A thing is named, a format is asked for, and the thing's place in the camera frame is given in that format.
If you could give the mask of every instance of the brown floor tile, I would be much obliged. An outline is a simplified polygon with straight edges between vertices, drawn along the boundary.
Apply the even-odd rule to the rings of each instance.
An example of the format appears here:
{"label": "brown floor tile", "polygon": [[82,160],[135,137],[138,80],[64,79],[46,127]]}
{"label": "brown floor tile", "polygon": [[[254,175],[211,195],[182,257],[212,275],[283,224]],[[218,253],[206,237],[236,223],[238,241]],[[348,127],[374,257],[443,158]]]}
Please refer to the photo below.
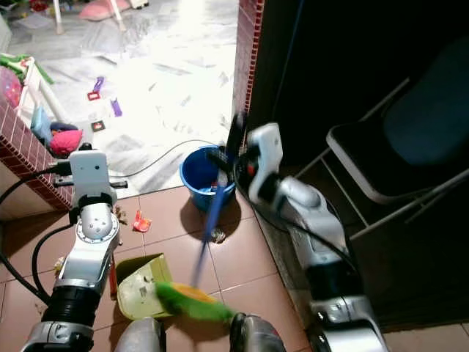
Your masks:
{"label": "brown floor tile", "polygon": [[1,317],[2,317],[2,307],[3,307],[3,297],[5,294],[5,283],[0,282],[0,323],[1,323]]}
{"label": "brown floor tile", "polygon": [[[201,212],[202,221],[207,218],[207,214]],[[218,226],[227,224],[239,224],[240,220],[254,217],[254,211],[244,197],[236,192],[236,197],[221,211],[218,219]]]}
{"label": "brown floor tile", "polygon": [[[222,301],[219,292],[211,296]],[[179,352],[228,352],[229,327],[219,322],[203,322],[189,318],[166,320],[167,351]]]}
{"label": "brown floor tile", "polygon": [[124,252],[114,253],[114,260],[116,261],[116,264],[119,264],[123,260],[143,257],[144,255],[145,255],[144,247],[139,247],[139,248],[134,248],[134,249],[128,249],[127,251],[124,251]]}
{"label": "brown floor tile", "polygon": [[95,345],[91,349],[91,352],[114,352],[120,336],[129,324],[130,321],[125,321],[124,323],[118,323],[95,331],[95,335],[93,336]]}
{"label": "brown floor tile", "polygon": [[[37,242],[51,230],[69,224],[68,215],[48,213],[41,216],[32,216],[23,220],[23,226],[12,224],[5,229],[5,254],[10,262],[23,276],[32,275],[31,256]],[[66,256],[75,243],[75,227],[59,232],[50,237],[40,250],[37,261],[39,272],[53,269],[59,257]]]}
{"label": "brown floor tile", "polygon": [[122,245],[118,246],[114,253],[126,251],[127,249],[141,247],[144,245],[144,235],[141,232],[133,231],[133,221],[137,210],[140,208],[139,198],[132,197],[127,199],[119,199],[116,205],[125,211],[128,224],[120,224],[120,239]]}
{"label": "brown floor tile", "polygon": [[255,218],[222,227],[229,234],[223,243],[210,244],[221,289],[277,272],[269,247]]}
{"label": "brown floor tile", "polygon": [[202,230],[200,212],[186,187],[140,196],[140,208],[143,216],[152,220],[144,234],[145,244]]}
{"label": "brown floor tile", "polygon": [[390,352],[469,351],[469,337],[460,324],[385,335]]}
{"label": "brown floor tile", "polygon": [[0,282],[7,281],[8,277],[8,270],[5,268],[5,265],[0,264]]}
{"label": "brown floor tile", "polygon": [[[173,281],[189,285],[200,254],[201,242],[192,235],[171,238],[145,246],[145,253],[164,253]],[[220,290],[209,251],[205,255],[200,289],[206,293]]]}
{"label": "brown floor tile", "polygon": [[299,351],[309,346],[278,274],[222,290],[221,295],[228,307],[268,320],[277,329],[287,351]]}
{"label": "brown floor tile", "polygon": [[[55,276],[53,271],[40,274],[44,288],[50,293]],[[0,350],[19,351],[32,327],[40,322],[45,305],[18,281],[6,283],[2,319],[0,323]]]}

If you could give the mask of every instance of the pink cloth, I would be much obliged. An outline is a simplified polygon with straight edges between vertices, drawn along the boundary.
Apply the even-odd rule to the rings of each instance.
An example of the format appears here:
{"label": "pink cloth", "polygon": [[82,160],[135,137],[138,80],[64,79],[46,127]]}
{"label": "pink cloth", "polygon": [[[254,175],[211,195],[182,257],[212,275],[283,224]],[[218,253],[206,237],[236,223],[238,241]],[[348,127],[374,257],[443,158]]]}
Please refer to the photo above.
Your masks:
{"label": "pink cloth", "polygon": [[82,135],[82,130],[59,132],[52,138],[51,149],[56,155],[68,155],[77,150]]}
{"label": "pink cloth", "polygon": [[[130,3],[126,0],[116,0],[119,11],[130,8]],[[114,15],[112,5],[109,0],[94,0],[88,3],[80,12],[79,17],[84,20],[101,21]]]}

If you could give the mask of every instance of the green object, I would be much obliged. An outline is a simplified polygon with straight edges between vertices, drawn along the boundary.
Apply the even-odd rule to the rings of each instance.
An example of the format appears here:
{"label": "green object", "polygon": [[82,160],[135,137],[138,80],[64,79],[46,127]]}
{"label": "green object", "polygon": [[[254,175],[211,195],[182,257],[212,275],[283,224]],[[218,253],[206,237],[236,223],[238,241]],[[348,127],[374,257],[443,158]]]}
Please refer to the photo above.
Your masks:
{"label": "green object", "polygon": [[[0,54],[0,65],[11,69],[13,72],[15,72],[20,82],[24,83],[27,70],[25,67],[21,66],[21,60],[26,59],[30,56],[31,55],[28,55],[28,54],[21,54],[17,56],[8,55],[8,54]],[[44,71],[44,69],[40,67],[37,62],[34,62],[34,64],[39,70],[41,76],[47,81],[47,83],[52,84],[53,83],[52,78]]]}
{"label": "green object", "polygon": [[167,312],[193,319],[226,321],[234,313],[227,306],[197,288],[173,282],[156,282],[156,294]]}
{"label": "green object", "polygon": [[117,301],[124,316],[131,320],[163,318],[170,314],[156,295],[155,282],[171,281],[164,254],[124,260],[116,266]]}

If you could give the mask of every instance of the electric cord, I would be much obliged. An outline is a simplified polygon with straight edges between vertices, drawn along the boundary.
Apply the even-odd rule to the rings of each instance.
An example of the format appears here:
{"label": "electric cord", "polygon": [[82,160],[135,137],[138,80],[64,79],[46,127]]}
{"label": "electric cord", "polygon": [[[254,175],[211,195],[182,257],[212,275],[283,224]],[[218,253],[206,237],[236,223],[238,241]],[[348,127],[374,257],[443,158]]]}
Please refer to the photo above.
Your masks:
{"label": "electric cord", "polygon": [[[241,155],[234,163],[234,171],[233,171],[233,178],[234,178],[234,184],[236,185],[236,188],[240,191],[240,193],[243,195],[243,197],[246,199],[246,201],[254,208],[254,210],[257,210],[258,214],[272,227],[276,228],[278,231],[282,231],[285,233],[289,233],[287,230],[281,229],[280,227],[276,226],[273,224],[267,217],[262,213],[263,209],[259,205],[253,203],[249,199],[249,195],[244,192],[243,188],[241,187],[239,183],[239,177],[238,177],[238,167],[240,165],[240,162],[244,159],[243,155]],[[345,254],[341,249],[337,248],[333,243],[330,241],[326,240],[322,236],[316,234],[315,232],[312,232],[310,230],[304,229],[298,224],[294,223],[293,221],[284,218],[283,216],[274,213],[270,211],[271,215],[274,216],[277,220],[279,220],[282,223],[288,224],[290,227],[294,227],[297,231],[305,232],[308,235],[310,235],[312,238],[323,244],[324,246],[327,246],[332,252],[337,254],[349,267],[352,269],[352,271],[356,272],[358,274],[358,269],[356,268],[355,264],[352,261],[352,258]]]}
{"label": "electric cord", "polygon": [[70,229],[74,224],[68,224],[62,227],[58,227],[55,230],[50,231],[48,234],[44,235],[39,242],[37,242],[37,245],[34,248],[34,251],[32,252],[32,258],[31,258],[31,269],[32,269],[32,278],[34,280],[34,283],[36,284],[37,290],[40,292],[40,294],[47,299],[46,304],[51,300],[51,297],[48,295],[48,293],[45,291],[43,284],[41,283],[41,280],[39,278],[39,274],[37,272],[37,258],[39,257],[39,251],[43,244],[53,235],[55,235],[58,232],[64,231],[66,229]]}
{"label": "electric cord", "polygon": [[[1,196],[0,196],[0,205],[2,202],[19,186],[22,184],[35,179],[37,176],[44,175],[44,174],[49,174],[52,173],[56,170],[56,167],[50,167],[48,169],[44,169],[42,171],[38,172],[33,172],[32,174],[26,176],[25,178],[20,179],[18,182],[14,183],[12,186],[10,186]],[[43,301],[45,304],[47,304],[48,301],[48,295],[44,296],[37,288],[35,288],[33,285],[31,285],[29,282],[27,282],[20,273],[16,271],[16,269],[13,267],[13,265],[10,263],[8,260],[7,256],[0,251],[0,261],[5,265],[7,270],[15,277],[15,279],[18,280],[27,290],[29,290],[33,295],[38,297],[41,301]]]}
{"label": "electric cord", "polygon": [[50,174],[50,173],[54,172],[55,169],[56,169],[55,166],[49,167],[49,168],[44,169],[44,170],[41,170],[41,171],[33,172],[32,174],[26,176],[25,178],[21,178],[17,183],[14,183],[12,186],[10,186],[10,187],[0,196],[0,205],[2,204],[2,202],[3,202],[15,189],[17,189],[17,188],[18,188],[19,186],[21,186],[23,183],[29,182],[29,181],[35,179],[37,176],[44,175],[44,174]]}
{"label": "electric cord", "polygon": [[132,177],[132,176],[135,176],[147,169],[149,169],[150,167],[152,167],[153,165],[155,165],[157,162],[159,162],[161,159],[163,159],[165,156],[167,156],[170,152],[172,152],[173,150],[175,150],[176,148],[180,147],[181,145],[183,144],[186,144],[186,143],[190,143],[190,142],[204,142],[204,143],[208,143],[208,144],[211,144],[211,145],[214,145],[212,142],[209,142],[209,141],[205,141],[203,139],[189,139],[187,141],[183,141],[183,142],[180,142],[178,144],[176,144],[175,146],[169,148],[162,156],[158,157],[156,160],[152,161],[150,164],[146,165],[143,169],[140,169],[139,171],[135,171],[135,172],[132,172],[131,174],[129,175],[109,175],[109,177],[114,177],[114,178],[127,178],[127,177]]}

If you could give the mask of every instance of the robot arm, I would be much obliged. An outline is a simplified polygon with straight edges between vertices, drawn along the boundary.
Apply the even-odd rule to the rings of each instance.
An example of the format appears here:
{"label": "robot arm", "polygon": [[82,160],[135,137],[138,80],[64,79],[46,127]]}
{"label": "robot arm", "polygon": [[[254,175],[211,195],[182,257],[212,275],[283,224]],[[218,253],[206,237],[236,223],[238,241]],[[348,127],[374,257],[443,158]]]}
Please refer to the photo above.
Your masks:
{"label": "robot arm", "polygon": [[92,348],[95,311],[119,243],[119,221],[112,213],[117,197],[109,183],[106,155],[97,150],[80,150],[62,162],[70,162],[73,183],[60,180],[58,186],[75,186],[75,244],[56,280],[42,321],[33,328],[23,352],[83,352]]}
{"label": "robot arm", "polygon": [[[277,124],[251,132],[246,155],[240,179],[248,188],[250,200],[267,205],[297,225],[287,222],[285,227],[310,285],[313,299],[309,306],[316,323],[309,327],[309,337],[314,350],[387,351],[360,276],[343,260],[344,255],[350,257],[350,248],[340,221],[316,188],[277,173],[282,157]],[[343,255],[302,229],[324,238]]]}

